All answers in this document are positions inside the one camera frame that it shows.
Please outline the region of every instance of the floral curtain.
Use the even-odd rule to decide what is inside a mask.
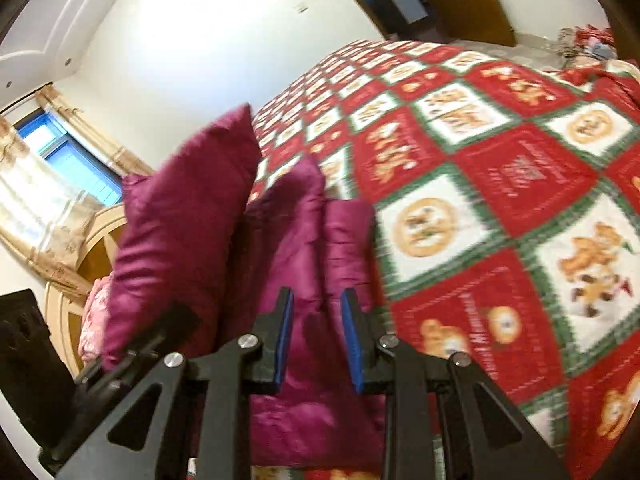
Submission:
[[[72,299],[91,290],[76,270],[80,246],[101,208],[97,199],[31,153],[0,116],[0,241]]]
[[[52,84],[36,92],[38,105],[48,114],[52,114],[72,135],[88,144],[90,151],[101,158],[108,168],[120,176],[129,173],[150,175],[154,170],[129,150],[123,148],[115,139],[94,128],[83,116],[82,110],[73,108]]]

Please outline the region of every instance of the silver bolt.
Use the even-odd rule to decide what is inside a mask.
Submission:
[[[460,366],[461,368],[466,368],[471,364],[471,356],[465,352],[456,352],[451,356],[453,359],[453,364],[456,366]]]
[[[385,334],[378,339],[378,343],[382,348],[395,348],[400,344],[400,340],[396,334]]]
[[[171,352],[164,357],[164,364],[169,368],[180,366],[184,362],[184,355],[180,352]]]
[[[253,334],[244,334],[238,338],[238,346],[240,348],[253,348],[257,344],[258,338]]]

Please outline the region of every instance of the ceiling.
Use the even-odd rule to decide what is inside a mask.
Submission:
[[[0,43],[0,110],[72,75],[116,0],[30,0]]]

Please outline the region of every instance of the checkered blanket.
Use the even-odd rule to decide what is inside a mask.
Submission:
[[[257,113],[252,198],[313,153],[330,193],[369,200],[388,329],[470,352],[582,480],[640,399],[639,123],[624,62],[356,41]]]

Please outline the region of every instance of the pink pillow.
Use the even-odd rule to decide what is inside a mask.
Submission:
[[[128,226],[111,284],[106,369],[173,302],[201,321],[180,350],[188,358],[212,351],[230,240],[261,158],[244,105],[191,137],[157,173],[125,179]]]

